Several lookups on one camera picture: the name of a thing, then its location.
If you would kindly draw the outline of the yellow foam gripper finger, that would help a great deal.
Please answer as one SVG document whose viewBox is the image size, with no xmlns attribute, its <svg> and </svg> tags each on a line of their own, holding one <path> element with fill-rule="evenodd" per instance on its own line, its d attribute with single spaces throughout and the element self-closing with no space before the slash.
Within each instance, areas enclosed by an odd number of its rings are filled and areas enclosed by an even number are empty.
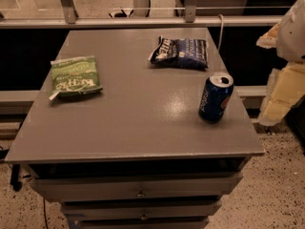
<svg viewBox="0 0 305 229">
<path fill-rule="evenodd" d="M 266 91 L 258 122 L 263 126 L 274 126 L 305 95 L 305 64 L 289 62 L 281 70 L 272 69 Z"/>
<path fill-rule="evenodd" d="M 258 38 L 256 45 L 264 49 L 275 48 L 278 29 L 279 24 L 272 26 L 266 33 Z"/>
</svg>

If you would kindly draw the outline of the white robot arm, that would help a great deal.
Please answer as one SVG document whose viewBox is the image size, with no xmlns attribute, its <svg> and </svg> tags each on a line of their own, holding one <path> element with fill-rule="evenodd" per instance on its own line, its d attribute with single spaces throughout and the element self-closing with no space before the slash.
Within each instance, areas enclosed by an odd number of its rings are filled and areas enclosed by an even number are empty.
<svg viewBox="0 0 305 229">
<path fill-rule="evenodd" d="M 282 70 L 273 69 L 267 83 L 258 122 L 274 126 L 305 95 L 305 0 L 296 0 L 281 21 L 259 37 L 256 45 L 276 48 L 287 61 Z"/>
</svg>

